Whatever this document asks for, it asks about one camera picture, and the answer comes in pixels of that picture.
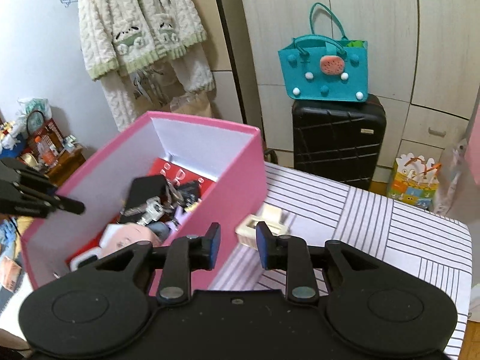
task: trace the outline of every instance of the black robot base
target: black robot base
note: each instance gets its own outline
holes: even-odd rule
[[[263,268],[286,271],[285,295],[191,293],[190,273],[214,268],[217,223],[169,247],[141,241],[25,300],[19,318],[32,359],[448,359],[457,311],[435,286],[336,240],[307,246],[274,237],[264,222],[256,232]],[[150,297],[155,269],[162,278]]]

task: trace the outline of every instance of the hanging clothes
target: hanging clothes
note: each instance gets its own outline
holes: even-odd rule
[[[155,61],[171,61],[188,92],[213,89],[199,44],[206,31],[192,0],[78,0],[78,9],[86,70],[101,79],[120,131],[138,116],[123,77]]]

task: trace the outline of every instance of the white wardrobe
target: white wardrobe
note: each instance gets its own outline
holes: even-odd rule
[[[480,84],[480,0],[242,0],[266,144],[292,166],[291,105],[277,51],[310,32],[308,13],[329,5],[351,39],[369,42],[369,92],[387,129],[374,177],[387,181],[398,152],[440,157],[465,132]],[[339,39],[326,15],[316,33]]]

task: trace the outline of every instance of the drawer handle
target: drawer handle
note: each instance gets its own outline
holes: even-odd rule
[[[432,130],[430,127],[428,127],[428,133],[431,135],[436,135],[437,137],[445,137],[447,135],[446,131],[438,131],[438,130]]]

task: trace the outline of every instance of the teal felt bag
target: teal felt bag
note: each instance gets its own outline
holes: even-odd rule
[[[315,7],[321,5],[340,28],[342,39],[316,35]],[[311,35],[293,38],[278,52],[287,94],[292,99],[364,102],[368,97],[366,40],[349,40],[342,24],[322,3],[310,10]]]

